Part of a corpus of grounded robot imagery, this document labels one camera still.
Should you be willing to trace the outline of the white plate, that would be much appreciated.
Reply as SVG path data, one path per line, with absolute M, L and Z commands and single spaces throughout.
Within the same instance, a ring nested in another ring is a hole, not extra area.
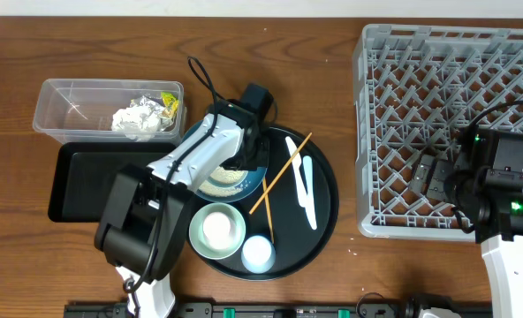
M 236 185 L 241 182 L 247 172 L 245 170 L 226 170 L 217 167 L 209 176 L 209 179 L 222 185 Z

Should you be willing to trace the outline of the blue plate with rice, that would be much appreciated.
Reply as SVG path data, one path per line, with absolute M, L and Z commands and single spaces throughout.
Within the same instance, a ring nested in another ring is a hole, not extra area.
M 213 202 L 234 202 L 246 198 L 250 193 L 262 184 L 267 168 L 258 168 L 257 170 L 246 170 L 247 174 L 236 185 L 222 185 L 215 183 L 208 178 L 200 185 L 196 194 L 206 201 Z

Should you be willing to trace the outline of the white cup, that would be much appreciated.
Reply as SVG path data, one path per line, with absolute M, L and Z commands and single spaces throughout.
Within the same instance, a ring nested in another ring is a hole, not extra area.
M 233 245 L 235 224 L 226 214 L 212 212 L 204 218 L 202 232 L 210 248 L 224 250 Z

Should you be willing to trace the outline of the yellow foil wrapper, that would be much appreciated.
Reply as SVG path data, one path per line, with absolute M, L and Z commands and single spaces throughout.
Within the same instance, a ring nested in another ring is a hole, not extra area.
M 139 107 L 148 113 L 149 119 L 159 121 L 160 130 L 174 124 L 178 112 L 178 98 L 169 92 L 146 94 L 132 99 L 131 107 Z

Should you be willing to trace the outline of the light blue cup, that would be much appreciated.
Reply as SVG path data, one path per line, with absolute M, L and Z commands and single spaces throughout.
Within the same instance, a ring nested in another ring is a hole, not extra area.
M 242 246 L 241 260 L 248 271 L 255 274 L 265 273 L 275 264 L 275 248 L 266 237 L 252 236 Z

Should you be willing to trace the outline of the white napkin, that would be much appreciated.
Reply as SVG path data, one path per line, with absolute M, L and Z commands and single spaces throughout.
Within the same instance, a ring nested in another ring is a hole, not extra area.
M 161 129 L 162 119 L 147 106 L 120 109 L 112 117 L 111 130 L 135 141 L 148 141 Z

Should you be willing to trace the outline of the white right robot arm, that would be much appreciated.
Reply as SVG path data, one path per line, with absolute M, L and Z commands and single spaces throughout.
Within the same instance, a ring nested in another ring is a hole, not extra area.
M 455 164 L 423 155 L 410 188 L 449 203 L 481 245 L 495 317 L 523 317 L 523 153 Z

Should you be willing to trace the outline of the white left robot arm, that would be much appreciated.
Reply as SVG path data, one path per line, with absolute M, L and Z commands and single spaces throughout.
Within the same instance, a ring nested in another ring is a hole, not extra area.
M 115 177 L 95 234 L 95 247 L 123 277 L 135 317 L 167 317 L 175 304 L 169 273 L 180 256 L 195 193 L 219 166 L 254 170 L 268 162 L 262 134 L 268 104 L 218 101 L 200 127 L 145 168 Z

